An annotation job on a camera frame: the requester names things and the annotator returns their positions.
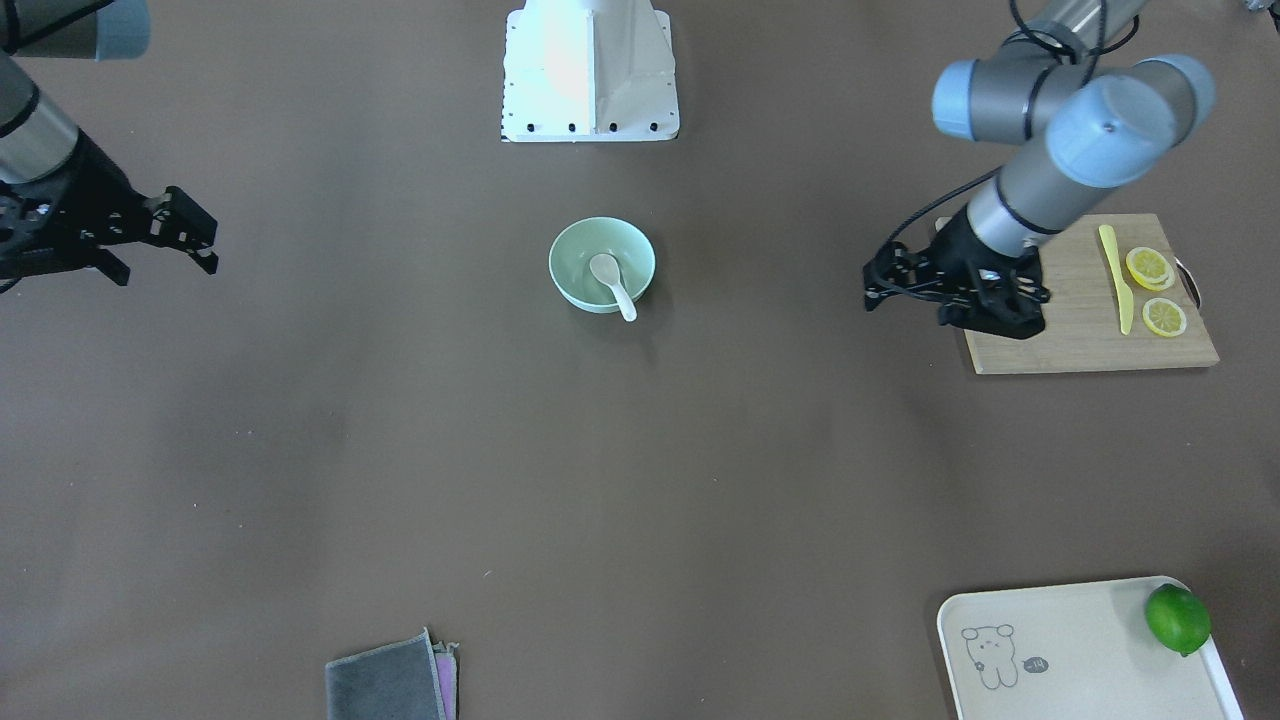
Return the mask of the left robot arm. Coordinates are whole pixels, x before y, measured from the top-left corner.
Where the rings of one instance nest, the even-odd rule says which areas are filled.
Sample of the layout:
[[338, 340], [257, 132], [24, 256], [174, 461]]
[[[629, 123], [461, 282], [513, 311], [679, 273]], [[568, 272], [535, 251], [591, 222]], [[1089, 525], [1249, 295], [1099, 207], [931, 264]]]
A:
[[943, 135], [1005, 143], [1004, 165], [963, 184], [965, 205], [911, 251], [890, 233], [861, 270], [864, 309], [893, 297], [937, 307], [941, 325], [1029, 340], [1046, 328], [1041, 250], [1155, 168], [1213, 110], [1208, 67], [1164, 54], [1106, 70], [1140, 23], [1140, 1], [1051, 1], [986, 59], [955, 61], [931, 99]]

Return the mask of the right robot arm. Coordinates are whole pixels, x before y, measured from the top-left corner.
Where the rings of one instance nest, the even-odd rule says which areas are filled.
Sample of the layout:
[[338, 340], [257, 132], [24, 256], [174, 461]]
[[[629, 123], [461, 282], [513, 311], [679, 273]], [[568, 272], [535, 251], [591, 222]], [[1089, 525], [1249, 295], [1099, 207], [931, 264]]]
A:
[[123, 169], [20, 65], [23, 56], [136, 59], [150, 45], [145, 1], [5, 1], [1, 58], [1, 279], [131, 269], [113, 249], [173, 249], [205, 273], [219, 266], [216, 220], [184, 190], [138, 192]]

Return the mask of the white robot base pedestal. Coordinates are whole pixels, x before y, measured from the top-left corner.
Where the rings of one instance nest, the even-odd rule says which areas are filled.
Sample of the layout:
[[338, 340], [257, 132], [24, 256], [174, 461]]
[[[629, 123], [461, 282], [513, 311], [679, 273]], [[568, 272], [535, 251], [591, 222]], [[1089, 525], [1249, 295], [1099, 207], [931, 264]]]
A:
[[526, 1], [506, 17], [500, 140], [678, 137], [669, 14], [649, 1]]

